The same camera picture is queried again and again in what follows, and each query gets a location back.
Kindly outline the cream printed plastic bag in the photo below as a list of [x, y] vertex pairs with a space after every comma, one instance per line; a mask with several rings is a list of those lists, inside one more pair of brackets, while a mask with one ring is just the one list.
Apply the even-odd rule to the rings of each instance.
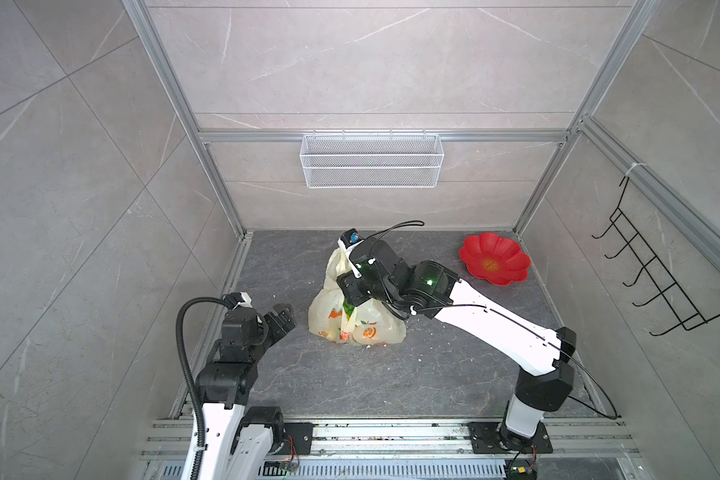
[[360, 306], [348, 305], [336, 282], [350, 264], [337, 247], [325, 270], [323, 288], [308, 309], [308, 330], [335, 344], [399, 344], [406, 336], [404, 322], [380, 301], [371, 299]]

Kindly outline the red flower-shaped plate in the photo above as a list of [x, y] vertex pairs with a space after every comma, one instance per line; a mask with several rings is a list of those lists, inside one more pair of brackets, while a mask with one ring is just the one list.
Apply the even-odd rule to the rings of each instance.
[[497, 286], [524, 282], [531, 267], [516, 241], [491, 232], [468, 236], [458, 254], [472, 276]]

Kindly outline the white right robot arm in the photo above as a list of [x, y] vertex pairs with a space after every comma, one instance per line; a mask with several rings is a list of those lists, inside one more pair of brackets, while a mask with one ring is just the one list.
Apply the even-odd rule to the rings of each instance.
[[353, 308], [378, 300], [398, 316], [424, 315], [477, 337], [518, 365], [497, 436], [505, 450], [531, 447], [545, 414], [557, 411], [572, 392], [575, 333], [523, 319], [437, 262], [410, 266], [378, 235], [363, 238], [351, 229], [338, 246], [350, 268], [339, 275], [338, 286]]

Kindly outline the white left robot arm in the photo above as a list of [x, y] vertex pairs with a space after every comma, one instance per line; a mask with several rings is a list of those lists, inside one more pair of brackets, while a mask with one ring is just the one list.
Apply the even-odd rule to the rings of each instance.
[[[226, 312], [220, 337], [205, 366], [194, 374], [184, 320], [191, 307], [205, 303], [222, 306]], [[286, 433], [281, 409], [248, 405], [259, 361], [295, 326], [291, 305], [277, 304], [261, 315], [245, 292], [193, 298], [179, 309], [175, 337], [194, 417], [184, 479], [254, 479], [269, 454], [285, 454], [291, 464], [296, 461], [295, 441]]]

